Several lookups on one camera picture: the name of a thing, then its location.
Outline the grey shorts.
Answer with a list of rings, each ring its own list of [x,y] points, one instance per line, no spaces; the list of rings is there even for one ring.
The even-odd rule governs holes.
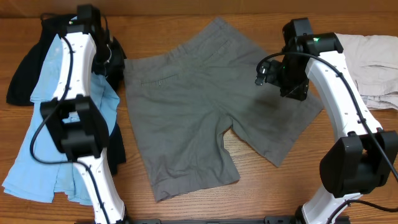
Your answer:
[[[257,86],[260,46],[221,18],[170,52],[125,61],[126,101],[156,201],[237,182],[224,148],[232,129],[280,166],[323,109],[314,95],[283,98]]]

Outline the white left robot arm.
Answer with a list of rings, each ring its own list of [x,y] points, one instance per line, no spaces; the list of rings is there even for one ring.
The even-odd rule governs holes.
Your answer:
[[[109,131],[90,96],[91,75],[120,77],[125,54],[108,22],[91,4],[77,7],[76,19],[62,26],[63,58],[57,88],[40,114],[67,164],[79,171],[90,196],[95,223],[128,223],[126,207],[108,165]]]

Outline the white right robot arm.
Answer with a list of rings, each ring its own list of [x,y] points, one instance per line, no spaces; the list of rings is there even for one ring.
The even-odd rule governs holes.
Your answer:
[[[336,34],[314,34],[307,18],[282,29],[280,55],[262,59],[256,84],[279,87],[283,97],[303,101],[315,85],[333,126],[335,143],[320,162],[322,185],[292,216],[266,217],[266,223],[349,223],[342,212],[397,175],[397,133],[385,131],[369,112],[349,74]]]

